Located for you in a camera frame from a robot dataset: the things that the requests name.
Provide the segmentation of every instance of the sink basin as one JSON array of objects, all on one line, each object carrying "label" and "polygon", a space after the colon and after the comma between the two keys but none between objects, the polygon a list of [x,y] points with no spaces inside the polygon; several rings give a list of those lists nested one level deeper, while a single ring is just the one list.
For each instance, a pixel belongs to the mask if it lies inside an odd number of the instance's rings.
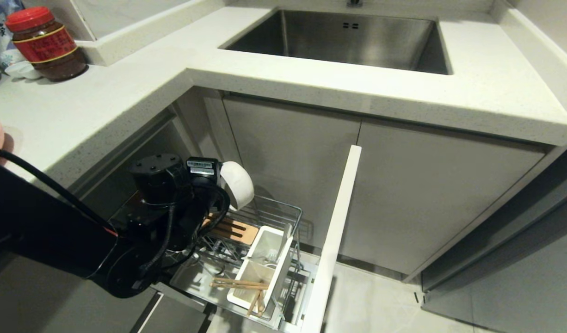
[{"label": "sink basin", "polygon": [[281,10],[224,48],[448,74],[438,27],[426,19]]}]

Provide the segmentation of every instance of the cabinet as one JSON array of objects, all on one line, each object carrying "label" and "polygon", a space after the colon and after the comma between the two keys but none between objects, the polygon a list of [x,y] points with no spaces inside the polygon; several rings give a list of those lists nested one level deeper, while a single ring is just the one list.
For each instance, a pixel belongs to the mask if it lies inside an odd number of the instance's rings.
[{"label": "cabinet", "polygon": [[535,145],[364,121],[341,253],[411,274],[544,156]]},{"label": "cabinet", "polygon": [[224,107],[256,194],[300,206],[301,242],[322,248],[359,118],[244,97]]},{"label": "cabinet", "polygon": [[224,106],[257,193],[302,207],[301,241],[318,248],[347,147],[357,142],[363,154],[340,253],[411,276],[501,206],[546,152],[277,101],[226,97]]}]

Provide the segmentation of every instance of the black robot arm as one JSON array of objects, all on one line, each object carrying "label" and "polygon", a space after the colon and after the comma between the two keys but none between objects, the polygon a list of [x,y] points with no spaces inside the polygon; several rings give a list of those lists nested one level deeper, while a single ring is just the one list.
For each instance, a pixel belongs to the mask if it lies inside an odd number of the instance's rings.
[{"label": "black robot arm", "polygon": [[118,214],[127,228],[115,229],[28,162],[3,150],[0,156],[32,173],[74,206],[0,165],[0,252],[11,251],[88,278],[116,297],[135,296],[153,283],[166,249],[193,253],[198,237],[212,227],[202,229],[210,209],[220,207],[214,220],[218,223],[230,205],[230,198],[217,185],[217,160],[193,159],[201,168],[197,165],[192,172],[178,156],[159,154],[130,167],[138,192]]}]

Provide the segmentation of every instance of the tiled floor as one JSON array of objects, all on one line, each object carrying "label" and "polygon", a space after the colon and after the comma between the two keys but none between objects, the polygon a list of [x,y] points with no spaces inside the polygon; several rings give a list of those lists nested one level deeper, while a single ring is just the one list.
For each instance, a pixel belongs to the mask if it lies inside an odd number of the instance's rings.
[{"label": "tiled floor", "polygon": [[[324,333],[491,333],[421,310],[419,286],[404,284],[343,264],[335,280]],[[208,333],[266,333],[260,325],[222,313]]]}]

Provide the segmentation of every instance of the plastic bag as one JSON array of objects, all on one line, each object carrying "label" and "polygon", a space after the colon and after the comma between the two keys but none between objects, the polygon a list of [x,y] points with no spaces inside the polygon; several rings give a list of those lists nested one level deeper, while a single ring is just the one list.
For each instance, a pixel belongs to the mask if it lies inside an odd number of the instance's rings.
[{"label": "plastic bag", "polygon": [[13,12],[24,9],[20,0],[0,0],[0,69],[4,70],[13,63],[25,61],[25,57],[12,43],[12,32],[4,22]]}]

